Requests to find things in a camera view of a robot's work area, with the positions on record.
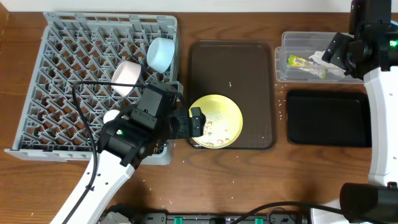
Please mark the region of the white tissue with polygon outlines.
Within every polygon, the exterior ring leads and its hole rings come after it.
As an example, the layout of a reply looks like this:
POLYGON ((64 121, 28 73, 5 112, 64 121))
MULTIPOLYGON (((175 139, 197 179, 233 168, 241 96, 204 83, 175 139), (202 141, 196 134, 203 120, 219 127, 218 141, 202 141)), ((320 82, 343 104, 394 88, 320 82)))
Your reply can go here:
POLYGON ((322 56, 324 53, 325 53, 325 50, 324 51, 315 51, 315 53, 313 55, 309 56, 308 58, 310 60, 312 60, 313 62, 315 62, 317 65, 324 67, 328 72, 330 72, 340 78, 345 77, 345 71, 342 68, 340 68, 336 65, 333 65, 332 63, 324 62, 322 60, 322 56))

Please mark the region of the light blue bowl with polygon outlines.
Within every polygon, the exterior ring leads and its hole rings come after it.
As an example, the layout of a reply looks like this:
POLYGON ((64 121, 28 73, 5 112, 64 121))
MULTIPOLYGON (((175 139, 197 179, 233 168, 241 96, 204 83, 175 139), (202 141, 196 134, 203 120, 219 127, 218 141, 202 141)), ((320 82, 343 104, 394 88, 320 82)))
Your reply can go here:
POLYGON ((147 51, 147 64, 155 71, 164 73, 170 67, 175 53, 172 39, 158 37, 152 41, 147 51))

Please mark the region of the cream white cup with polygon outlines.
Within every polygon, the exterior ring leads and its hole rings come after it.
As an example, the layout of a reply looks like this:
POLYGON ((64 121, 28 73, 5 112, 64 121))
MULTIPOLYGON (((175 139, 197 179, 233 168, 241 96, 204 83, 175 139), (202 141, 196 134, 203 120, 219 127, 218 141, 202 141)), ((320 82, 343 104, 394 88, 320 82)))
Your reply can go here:
POLYGON ((103 115, 103 123, 113 120, 120 113, 119 110, 109 110, 103 115))

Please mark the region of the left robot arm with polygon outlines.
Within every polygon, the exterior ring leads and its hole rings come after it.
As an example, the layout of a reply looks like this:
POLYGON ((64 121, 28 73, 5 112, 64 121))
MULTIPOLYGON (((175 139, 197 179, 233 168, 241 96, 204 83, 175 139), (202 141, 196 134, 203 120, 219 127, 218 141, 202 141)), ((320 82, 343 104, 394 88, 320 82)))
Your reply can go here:
POLYGON ((200 137, 206 117, 199 107, 176 107, 183 96, 166 83, 150 82, 138 103, 120 110, 106 122, 94 140, 78 103, 73 104, 85 126, 93 155, 53 223, 96 223, 115 193, 131 178, 139 164, 153 155, 155 148, 170 139, 200 137))

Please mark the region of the green yellow snack wrapper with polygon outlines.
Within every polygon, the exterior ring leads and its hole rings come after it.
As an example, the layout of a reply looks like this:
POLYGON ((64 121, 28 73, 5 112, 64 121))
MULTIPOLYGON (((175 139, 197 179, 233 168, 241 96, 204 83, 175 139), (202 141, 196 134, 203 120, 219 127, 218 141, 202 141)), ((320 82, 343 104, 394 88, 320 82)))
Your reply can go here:
POLYGON ((300 70, 309 72, 316 75, 320 79, 325 79, 327 75, 327 70, 315 62, 305 60, 302 57, 296 55, 290 55, 288 58, 288 65, 293 67, 298 67, 300 70))

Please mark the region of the white pink bowl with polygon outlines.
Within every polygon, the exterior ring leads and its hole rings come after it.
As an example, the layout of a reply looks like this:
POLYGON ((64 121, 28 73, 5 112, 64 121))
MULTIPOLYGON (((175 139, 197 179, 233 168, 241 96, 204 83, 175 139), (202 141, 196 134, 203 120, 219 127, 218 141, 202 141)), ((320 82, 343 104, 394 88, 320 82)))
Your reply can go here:
MULTIPOLYGON (((139 79, 140 74, 141 65, 130 61, 123 61, 118 65, 117 69, 115 70, 111 82, 135 85, 139 79)), ((127 96, 133 89, 132 86, 112 85, 111 87, 116 93, 121 96, 127 96)))

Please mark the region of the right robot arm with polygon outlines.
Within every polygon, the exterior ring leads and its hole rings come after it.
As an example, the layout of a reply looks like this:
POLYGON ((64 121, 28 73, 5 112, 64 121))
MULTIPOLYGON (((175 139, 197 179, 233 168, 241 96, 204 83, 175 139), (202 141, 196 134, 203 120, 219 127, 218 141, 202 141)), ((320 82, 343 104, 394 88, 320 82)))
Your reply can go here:
POLYGON ((352 0, 349 34, 335 34, 312 56, 363 80, 372 138, 368 182, 345 183, 338 200, 311 209, 312 223, 397 223, 397 23, 391 9, 391 0, 352 0))

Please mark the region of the yellow plate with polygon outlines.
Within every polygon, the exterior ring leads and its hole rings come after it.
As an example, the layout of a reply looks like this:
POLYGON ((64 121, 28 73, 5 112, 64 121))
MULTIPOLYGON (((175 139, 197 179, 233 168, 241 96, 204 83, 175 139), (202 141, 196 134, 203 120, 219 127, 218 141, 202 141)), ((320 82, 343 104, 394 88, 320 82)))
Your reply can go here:
POLYGON ((239 106, 223 95, 206 95, 197 99, 190 109, 199 107, 205 115, 203 135, 192 141, 208 149, 229 146, 241 134, 243 115, 239 106))

